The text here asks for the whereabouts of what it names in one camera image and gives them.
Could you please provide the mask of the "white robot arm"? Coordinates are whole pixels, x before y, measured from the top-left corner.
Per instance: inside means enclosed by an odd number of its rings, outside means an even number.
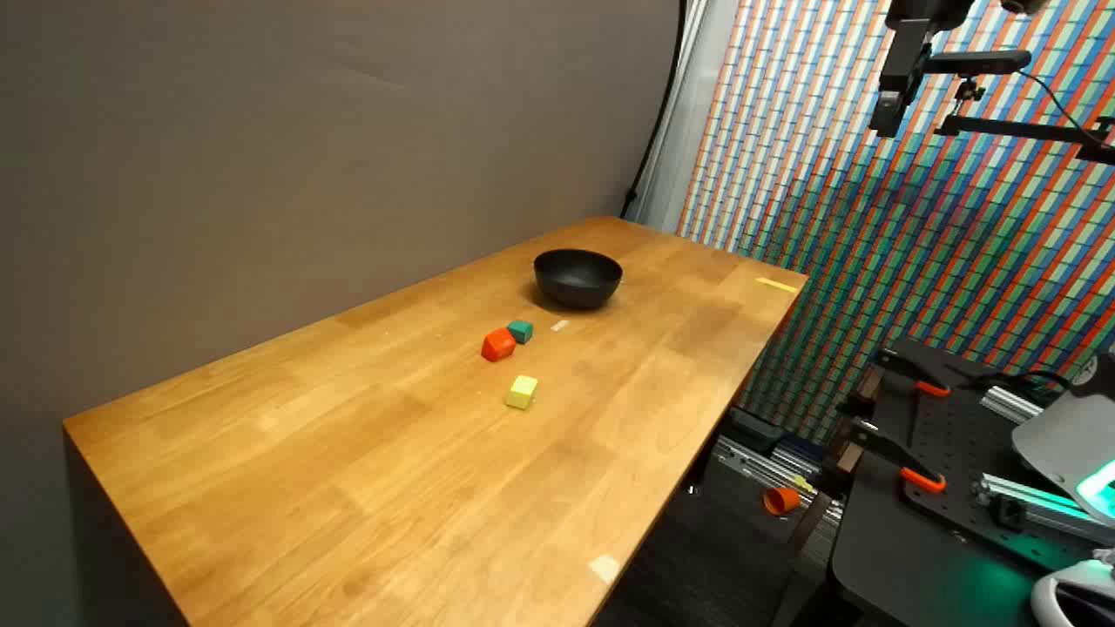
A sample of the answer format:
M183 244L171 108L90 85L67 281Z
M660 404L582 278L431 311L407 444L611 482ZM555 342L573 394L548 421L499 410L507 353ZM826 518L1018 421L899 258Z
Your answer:
M1090 549L1031 585L1040 627L1115 627L1115 355L1012 432L1013 453L1090 524Z

